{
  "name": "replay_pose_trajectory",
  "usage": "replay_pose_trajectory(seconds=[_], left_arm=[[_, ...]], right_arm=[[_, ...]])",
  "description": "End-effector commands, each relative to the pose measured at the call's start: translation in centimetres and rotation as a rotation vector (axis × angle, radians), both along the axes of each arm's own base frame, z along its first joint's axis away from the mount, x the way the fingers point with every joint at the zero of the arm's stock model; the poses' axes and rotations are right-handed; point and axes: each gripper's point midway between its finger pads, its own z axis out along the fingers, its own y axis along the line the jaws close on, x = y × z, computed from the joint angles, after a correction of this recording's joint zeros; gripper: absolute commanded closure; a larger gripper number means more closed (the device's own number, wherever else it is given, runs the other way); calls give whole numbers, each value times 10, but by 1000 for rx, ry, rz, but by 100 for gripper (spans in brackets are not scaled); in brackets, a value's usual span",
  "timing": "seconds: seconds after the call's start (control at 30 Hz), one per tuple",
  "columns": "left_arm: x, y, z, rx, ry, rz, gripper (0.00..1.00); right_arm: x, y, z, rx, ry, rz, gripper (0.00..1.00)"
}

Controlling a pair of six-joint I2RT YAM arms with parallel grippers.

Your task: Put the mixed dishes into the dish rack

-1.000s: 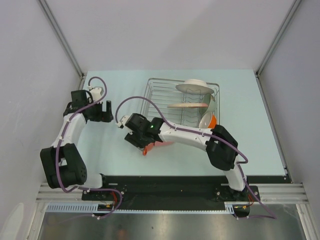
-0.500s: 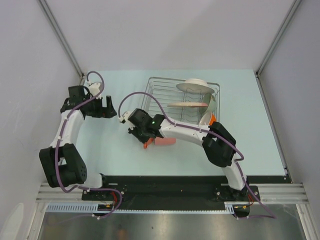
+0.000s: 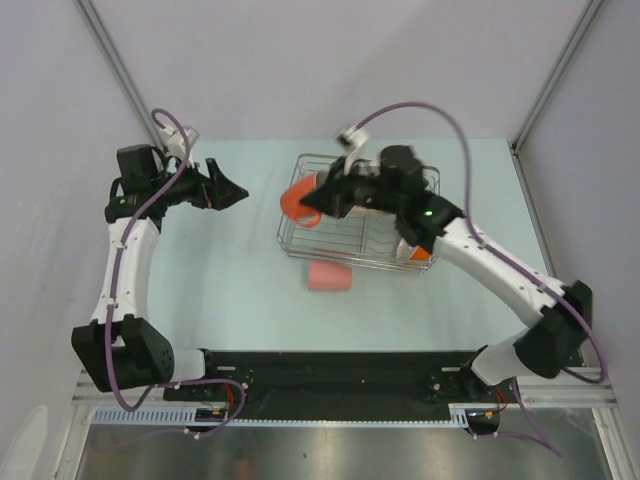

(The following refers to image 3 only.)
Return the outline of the beige and pink floral plate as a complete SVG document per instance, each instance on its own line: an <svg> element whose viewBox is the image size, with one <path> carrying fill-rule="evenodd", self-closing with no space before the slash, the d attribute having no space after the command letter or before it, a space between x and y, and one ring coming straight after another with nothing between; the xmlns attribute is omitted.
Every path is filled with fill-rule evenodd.
<svg viewBox="0 0 640 480"><path fill-rule="evenodd" d="M359 215L379 215L379 216L388 216L389 213L377 209L368 209L360 206L354 206L351 209L351 213L359 214Z"/></svg>

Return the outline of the metal wire dish rack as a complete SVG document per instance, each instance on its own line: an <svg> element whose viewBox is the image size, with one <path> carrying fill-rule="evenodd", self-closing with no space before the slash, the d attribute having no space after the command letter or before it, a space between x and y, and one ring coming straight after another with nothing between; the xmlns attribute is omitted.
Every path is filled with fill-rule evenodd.
<svg viewBox="0 0 640 480"><path fill-rule="evenodd" d="M296 225L285 215L278 243L291 257L308 258L357 267L424 273L437 260L402 261L396 257L401 237L391 216L349 213L342 219L324 216L313 228Z"/></svg>

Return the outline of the white and orange bowl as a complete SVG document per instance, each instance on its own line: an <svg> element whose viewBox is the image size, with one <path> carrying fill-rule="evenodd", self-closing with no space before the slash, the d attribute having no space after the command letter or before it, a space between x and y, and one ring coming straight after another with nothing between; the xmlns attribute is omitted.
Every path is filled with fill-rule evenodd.
<svg viewBox="0 0 640 480"><path fill-rule="evenodd" d="M431 254L420 246L411 246L401 239L396 248L396 257L402 261L425 262L431 258Z"/></svg>

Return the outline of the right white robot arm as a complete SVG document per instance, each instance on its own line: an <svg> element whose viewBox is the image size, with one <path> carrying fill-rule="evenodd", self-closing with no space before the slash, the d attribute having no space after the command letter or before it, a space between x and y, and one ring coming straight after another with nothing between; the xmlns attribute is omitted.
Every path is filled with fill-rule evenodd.
<svg viewBox="0 0 640 480"><path fill-rule="evenodd" d="M461 388L484 401L504 380L553 379L567 370L592 325L593 292L535 272L481 233L459 207L428 187L423 163L409 146L384 148L376 162L343 157L304 181L299 204L312 214L343 218L354 208L390 214L401 239L445 260L491 291L524 330L485 346L463 366Z"/></svg>

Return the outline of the orange mug white inside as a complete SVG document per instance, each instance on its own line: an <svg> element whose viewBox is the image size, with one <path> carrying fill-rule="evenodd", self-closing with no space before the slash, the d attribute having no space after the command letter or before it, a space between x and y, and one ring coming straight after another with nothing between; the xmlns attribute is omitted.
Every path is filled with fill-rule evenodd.
<svg viewBox="0 0 640 480"><path fill-rule="evenodd" d="M296 225L313 228L322 214L302 203L302 199L316 187L316 174L309 174L291 185L280 197L282 213Z"/></svg>

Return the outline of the pink plastic cup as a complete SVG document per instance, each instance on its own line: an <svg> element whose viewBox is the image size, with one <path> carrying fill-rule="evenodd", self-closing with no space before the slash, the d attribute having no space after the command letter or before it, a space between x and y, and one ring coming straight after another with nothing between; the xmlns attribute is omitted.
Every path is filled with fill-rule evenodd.
<svg viewBox="0 0 640 480"><path fill-rule="evenodd" d="M345 265L312 260L309 265L307 286L313 291L348 291L353 282L352 270Z"/></svg>

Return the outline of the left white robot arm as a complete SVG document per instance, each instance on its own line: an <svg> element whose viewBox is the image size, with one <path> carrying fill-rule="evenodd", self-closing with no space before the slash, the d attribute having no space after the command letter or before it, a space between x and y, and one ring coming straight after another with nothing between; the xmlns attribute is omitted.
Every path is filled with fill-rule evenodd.
<svg viewBox="0 0 640 480"><path fill-rule="evenodd" d="M101 392L185 382L197 398L214 397L220 374L201 349L176 350L148 318L151 264L167 210L187 203L221 211L248 197L213 158L207 171L168 171L172 156L151 145L118 150L120 175L105 207L109 253L91 320L73 329L71 344Z"/></svg>

